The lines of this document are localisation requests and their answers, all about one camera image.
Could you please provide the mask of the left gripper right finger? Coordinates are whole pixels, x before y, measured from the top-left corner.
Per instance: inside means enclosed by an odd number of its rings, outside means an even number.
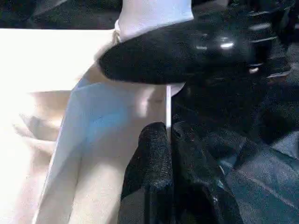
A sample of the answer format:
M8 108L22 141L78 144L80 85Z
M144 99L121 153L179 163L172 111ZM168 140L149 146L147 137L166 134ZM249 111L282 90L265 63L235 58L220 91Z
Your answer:
M180 224L242 224L238 204L208 147L186 122L171 128L176 218Z

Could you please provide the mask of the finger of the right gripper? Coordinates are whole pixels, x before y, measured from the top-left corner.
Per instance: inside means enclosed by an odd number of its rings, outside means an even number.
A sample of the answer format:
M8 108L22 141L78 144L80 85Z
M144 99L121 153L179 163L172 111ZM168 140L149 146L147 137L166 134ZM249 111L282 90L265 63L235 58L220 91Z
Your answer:
M98 64L117 81L170 84L245 68L250 59L249 22L225 10L149 31L107 50Z

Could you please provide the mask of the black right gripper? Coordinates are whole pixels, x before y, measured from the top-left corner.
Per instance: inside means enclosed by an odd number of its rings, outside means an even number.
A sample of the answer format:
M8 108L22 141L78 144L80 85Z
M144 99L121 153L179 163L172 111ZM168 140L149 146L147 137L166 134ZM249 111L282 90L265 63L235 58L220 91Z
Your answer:
M266 78L288 76L291 65L288 47L299 15L297 0L248 1L255 60L248 65L249 74Z

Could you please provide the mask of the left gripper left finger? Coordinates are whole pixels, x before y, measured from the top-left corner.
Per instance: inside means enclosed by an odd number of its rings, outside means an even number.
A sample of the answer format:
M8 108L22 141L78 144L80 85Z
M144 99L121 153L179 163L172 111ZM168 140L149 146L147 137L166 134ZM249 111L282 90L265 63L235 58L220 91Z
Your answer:
M164 123L144 127L126 167L118 223L173 224L171 147Z

